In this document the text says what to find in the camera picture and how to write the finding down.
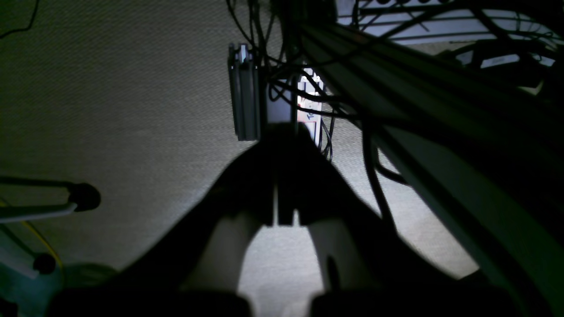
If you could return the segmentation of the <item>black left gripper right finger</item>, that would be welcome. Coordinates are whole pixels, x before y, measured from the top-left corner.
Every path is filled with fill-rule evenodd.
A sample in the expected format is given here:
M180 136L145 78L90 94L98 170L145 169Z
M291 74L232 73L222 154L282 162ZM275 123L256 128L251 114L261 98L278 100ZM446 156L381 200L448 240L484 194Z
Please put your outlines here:
M312 237L324 294L313 317L519 317L501 288L453 279L423 259L361 201L320 154L309 130L290 127L283 164L288 203Z

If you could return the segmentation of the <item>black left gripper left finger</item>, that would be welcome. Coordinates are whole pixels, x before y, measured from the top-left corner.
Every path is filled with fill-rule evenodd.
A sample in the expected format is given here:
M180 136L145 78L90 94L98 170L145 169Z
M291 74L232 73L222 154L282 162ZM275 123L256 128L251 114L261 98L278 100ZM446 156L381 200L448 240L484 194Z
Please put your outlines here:
M250 316L237 288L249 245L274 224L281 150L282 128L268 129L135 263L102 285L61 291L49 316Z

